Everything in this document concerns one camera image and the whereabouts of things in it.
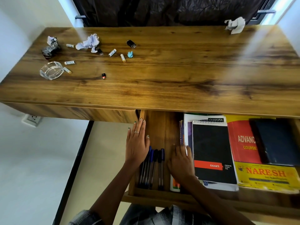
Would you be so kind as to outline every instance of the pen cap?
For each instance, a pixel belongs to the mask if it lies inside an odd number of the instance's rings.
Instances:
[[[157,157],[157,160],[159,163],[161,163],[161,150],[158,151],[158,157]]]
[[[165,161],[165,150],[163,148],[161,149],[161,160]]]
[[[153,149],[151,149],[151,151],[150,151],[150,154],[149,154],[149,157],[150,157],[150,162],[152,162],[153,161],[153,155],[154,155],[154,150]]]
[[[153,155],[153,161],[154,161],[154,162],[157,161],[157,157],[158,157],[158,150],[155,149],[155,150],[154,150],[154,155]]]

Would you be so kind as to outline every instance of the red book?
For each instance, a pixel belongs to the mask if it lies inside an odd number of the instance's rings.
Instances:
[[[236,162],[261,164],[249,121],[231,121],[227,126],[233,160]]]

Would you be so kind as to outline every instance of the black curtain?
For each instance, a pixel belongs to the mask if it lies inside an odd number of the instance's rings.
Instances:
[[[265,0],[73,0],[89,27],[248,23]]]

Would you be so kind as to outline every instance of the spiral notebook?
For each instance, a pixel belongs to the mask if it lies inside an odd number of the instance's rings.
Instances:
[[[193,121],[195,174],[210,189],[238,191],[226,118]]]

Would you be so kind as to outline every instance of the electrical outlet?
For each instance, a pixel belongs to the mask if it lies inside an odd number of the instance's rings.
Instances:
[[[39,116],[25,114],[25,116],[22,118],[22,122],[27,125],[36,127],[39,124],[41,119],[42,119],[42,117],[39,117]]]

